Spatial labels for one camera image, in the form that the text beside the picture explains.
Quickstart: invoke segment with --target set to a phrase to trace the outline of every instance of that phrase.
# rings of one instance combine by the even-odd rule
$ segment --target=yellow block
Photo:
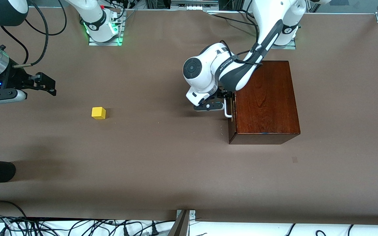
[[[106,110],[103,107],[93,108],[91,111],[91,117],[96,120],[106,119]]]

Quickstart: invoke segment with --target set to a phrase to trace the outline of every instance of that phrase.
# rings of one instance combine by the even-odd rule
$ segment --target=wooden box
[[[300,134],[288,61],[263,61],[228,109],[230,144],[276,145]]]

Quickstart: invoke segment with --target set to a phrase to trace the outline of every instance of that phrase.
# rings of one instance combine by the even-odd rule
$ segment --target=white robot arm
[[[330,0],[314,0],[325,4]],[[200,106],[214,95],[219,82],[226,91],[238,91],[248,82],[273,44],[286,45],[298,30],[306,11],[305,0],[253,0],[252,11],[260,34],[244,60],[228,50],[225,42],[206,47],[183,65],[183,76],[191,86],[186,97]]]
[[[102,9],[97,0],[65,0],[80,13],[87,32],[97,42],[106,42],[118,34],[115,22],[117,13]]]
[[[114,25],[117,13],[103,9],[96,0],[66,0],[77,9],[86,25],[87,32],[97,42],[105,42],[118,33]],[[18,26],[29,12],[26,0],[0,0],[0,26]],[[25,100],[23,89],[44,90],[56,95],[55,81],[44,73],[31,76],[9,58],[0,47],[0,103]]]

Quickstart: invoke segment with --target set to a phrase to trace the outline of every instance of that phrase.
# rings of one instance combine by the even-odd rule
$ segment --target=brown table surface
[[[44,9],[51,33],[60,9]],[[56,80],[57,96],[27,91],[0,105],[0,160],[17,181],[0,184],[30,216],[166,219],[192,208],[210,221],[378,224],[378,24],[373,15],[305,15],[288,60],[300,136],[283,145],[228,145],[223,112],[195,112],[185,60],[225,39],[234,52],[252,28],[201,11],[138,11],[121,47],[89,47],[78,14],[49,40],[29,73]],[[30,9],[29,20],[43,29]],[[36,60],[44,36],[8,28]],[[0,30],[21,62],[23,49]],[[91,118],[103,106],[108,119]],[[5,214],[15,209],[0,205]]]

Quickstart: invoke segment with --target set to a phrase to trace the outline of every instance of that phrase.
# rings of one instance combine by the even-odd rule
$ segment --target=metal handle
[[[233,118],[233,115],[227,114],[227,99],[224,98],[224,115],[227,118]]]

